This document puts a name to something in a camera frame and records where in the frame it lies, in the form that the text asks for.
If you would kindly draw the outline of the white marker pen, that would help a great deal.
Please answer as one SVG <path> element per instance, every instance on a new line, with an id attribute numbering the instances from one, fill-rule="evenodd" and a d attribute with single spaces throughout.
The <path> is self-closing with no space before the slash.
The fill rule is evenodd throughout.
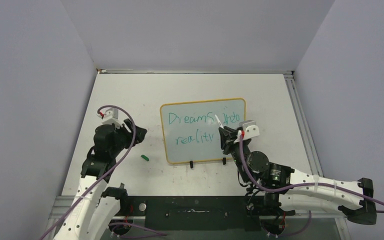
<path id="1" fill-rule="evenodd" d="M 214 117 L 217 121 L 218 126 L 222 129 L 224 129 L 224 126 L 223 126 L 222 122 L 220 121 L 219 117 L 216 114 L 214 115 Z"/>

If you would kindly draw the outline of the green marker cap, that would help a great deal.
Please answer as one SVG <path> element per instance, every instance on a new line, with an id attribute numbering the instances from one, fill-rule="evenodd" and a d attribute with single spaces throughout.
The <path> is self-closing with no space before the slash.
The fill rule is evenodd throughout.
<path id="1" fill-rule="evenodd" d="M 146 155 L 144 155 L 144 154 L 142 154 L 140 157 L 141 157 L 142 159 L 144 159 L 145 161 L 147 161 L 147 162 L 150 161 L 150 159 L 149 159 Z"/>

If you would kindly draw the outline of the yellow framed whiteboard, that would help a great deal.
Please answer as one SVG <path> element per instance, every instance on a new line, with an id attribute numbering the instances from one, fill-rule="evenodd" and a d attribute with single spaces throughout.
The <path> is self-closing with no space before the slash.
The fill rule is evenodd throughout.
<path id="1" fill-rule="evenodd" d="M 223 126 L 235 129 L 246 119 L 246 112 L 243 98 L 163 104 L 159 113 L 167 162 L 175 165 L 222 160 L 225 155 L 215 115 Z"/>

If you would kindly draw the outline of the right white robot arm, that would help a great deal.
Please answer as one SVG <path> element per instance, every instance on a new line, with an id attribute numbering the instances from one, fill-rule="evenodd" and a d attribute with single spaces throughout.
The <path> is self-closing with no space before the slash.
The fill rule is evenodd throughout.
<path id="1" fill-rule="evenodd" d="M 305 173 L 270 162 L 261 151 L 250 151 L 248 145 L 255 135 L 248 129 L 224 126 L 218 131 L 222 153 L 232 156 L 244 183 L 264 192 L 262 205 L 267 213 L 320 211 L 343 215 L 360 225 L 376 224 L 371 179 L 340 181 Z"/>

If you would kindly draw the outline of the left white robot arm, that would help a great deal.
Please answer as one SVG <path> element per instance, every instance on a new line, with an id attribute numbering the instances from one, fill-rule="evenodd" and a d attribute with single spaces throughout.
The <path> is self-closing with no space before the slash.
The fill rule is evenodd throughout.
<path id="1" fill-rule="evenodd" d="M 77 192 L 53 239 L 98 240 L 115 214 L 121 216 L 129 210 L 124 185 L 111 187 L 108 183 L 118 155 L 140 144 L 147 132 L 128 118 L 123 123 L 110 120 L 95 129 L 94 144 L 81 166 Z"/>

